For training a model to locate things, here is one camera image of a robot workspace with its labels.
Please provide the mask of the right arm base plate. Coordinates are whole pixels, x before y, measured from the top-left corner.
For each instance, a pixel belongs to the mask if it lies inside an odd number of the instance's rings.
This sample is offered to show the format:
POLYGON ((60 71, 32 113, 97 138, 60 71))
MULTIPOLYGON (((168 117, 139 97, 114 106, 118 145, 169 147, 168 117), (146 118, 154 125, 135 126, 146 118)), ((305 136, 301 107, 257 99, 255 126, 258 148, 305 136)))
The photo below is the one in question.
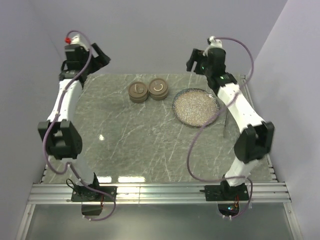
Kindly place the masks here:
POLYGON ((249 192, 245 184, 239 186, 205 185, 200 192, 207 202, 247 201, 249 192))

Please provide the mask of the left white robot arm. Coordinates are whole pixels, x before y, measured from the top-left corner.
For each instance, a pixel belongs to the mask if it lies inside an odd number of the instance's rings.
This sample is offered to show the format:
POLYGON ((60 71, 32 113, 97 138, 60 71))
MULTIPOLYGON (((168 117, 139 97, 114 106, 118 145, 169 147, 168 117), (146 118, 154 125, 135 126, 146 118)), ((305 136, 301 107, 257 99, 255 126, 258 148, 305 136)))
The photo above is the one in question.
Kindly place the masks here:
POLYGON ((81 43, 69 43, 64 48, 66 59, 59 74, 59 90, 52 112, 46 121, 38 123, 44 159, 57 175, 70 170, 75 181, 67 185, 84 201, 101 201, 101 190, 96 174, 89 169, 82 155, 82 137, 73 124, 77 102, 88 75, 110 63, 110 58, 96 43, 85 48, 81 43))

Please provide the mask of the brown lid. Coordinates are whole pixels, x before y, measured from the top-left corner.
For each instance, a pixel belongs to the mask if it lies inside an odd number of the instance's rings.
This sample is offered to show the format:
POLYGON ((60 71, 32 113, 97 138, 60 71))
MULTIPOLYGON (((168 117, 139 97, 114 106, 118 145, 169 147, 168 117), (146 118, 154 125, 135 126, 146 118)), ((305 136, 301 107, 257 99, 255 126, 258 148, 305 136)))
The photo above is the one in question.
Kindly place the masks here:
POLYGON ((166 80, 164 80, 162 78, 155 78, 150 81, 150 83, 148 85, 148 90, 149 89, 153 89, 157 92, 165 91, 165 90, 169 90, 169 85, 166 80))
POLYGON ((129 92, 135 92, 135 93, 148 92, 148 87, 145 83, 141 81, 136 81, 129 85, 128 93, 129 92))

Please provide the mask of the metal tongs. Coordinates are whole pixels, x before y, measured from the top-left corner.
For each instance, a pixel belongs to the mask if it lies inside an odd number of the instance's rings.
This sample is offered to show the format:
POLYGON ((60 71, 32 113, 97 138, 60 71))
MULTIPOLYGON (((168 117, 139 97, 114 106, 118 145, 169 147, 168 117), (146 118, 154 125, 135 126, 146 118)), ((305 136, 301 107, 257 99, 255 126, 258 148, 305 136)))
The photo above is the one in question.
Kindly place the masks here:
POLYGON ((228 120, 228 111, 226 110, 225 111, 225 118, 224 118, 224 122, 223 122, 223 131, 222 131, 223 138, 226 137, 227 120, 228 120))

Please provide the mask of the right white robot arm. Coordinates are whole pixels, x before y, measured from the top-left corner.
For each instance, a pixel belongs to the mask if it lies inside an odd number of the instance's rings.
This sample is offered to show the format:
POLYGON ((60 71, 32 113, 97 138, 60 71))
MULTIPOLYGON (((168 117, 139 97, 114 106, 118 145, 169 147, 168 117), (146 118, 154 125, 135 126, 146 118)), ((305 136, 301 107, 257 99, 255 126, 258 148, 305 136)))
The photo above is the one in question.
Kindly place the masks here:
POLYGON ((233 147, 235 159, 216 193, 226 200, 233 200, 245 191, 246 178, 259 160, 270 152, 275 126, 255 112, 236 78, 226 72, 225 58, 226 51, 222 48, 211 48, 207 52, 195 48, 186 70, 206 77, 209 88, 227 107, 239 129, 240 135, 233 147))

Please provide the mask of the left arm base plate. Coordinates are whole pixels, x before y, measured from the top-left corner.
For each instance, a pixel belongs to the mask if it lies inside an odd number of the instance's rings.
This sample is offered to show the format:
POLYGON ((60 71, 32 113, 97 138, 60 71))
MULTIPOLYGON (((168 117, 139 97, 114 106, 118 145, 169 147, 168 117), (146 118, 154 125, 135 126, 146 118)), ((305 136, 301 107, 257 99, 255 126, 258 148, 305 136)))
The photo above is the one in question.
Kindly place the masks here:
POLYGON ((98 190, 109 194, 104 194, 96 191, 89 190, 84 186, 77 186, 71 195, 72 202, 113 202, 116 199, 117 187, 116 186, 99 186, 98 190))

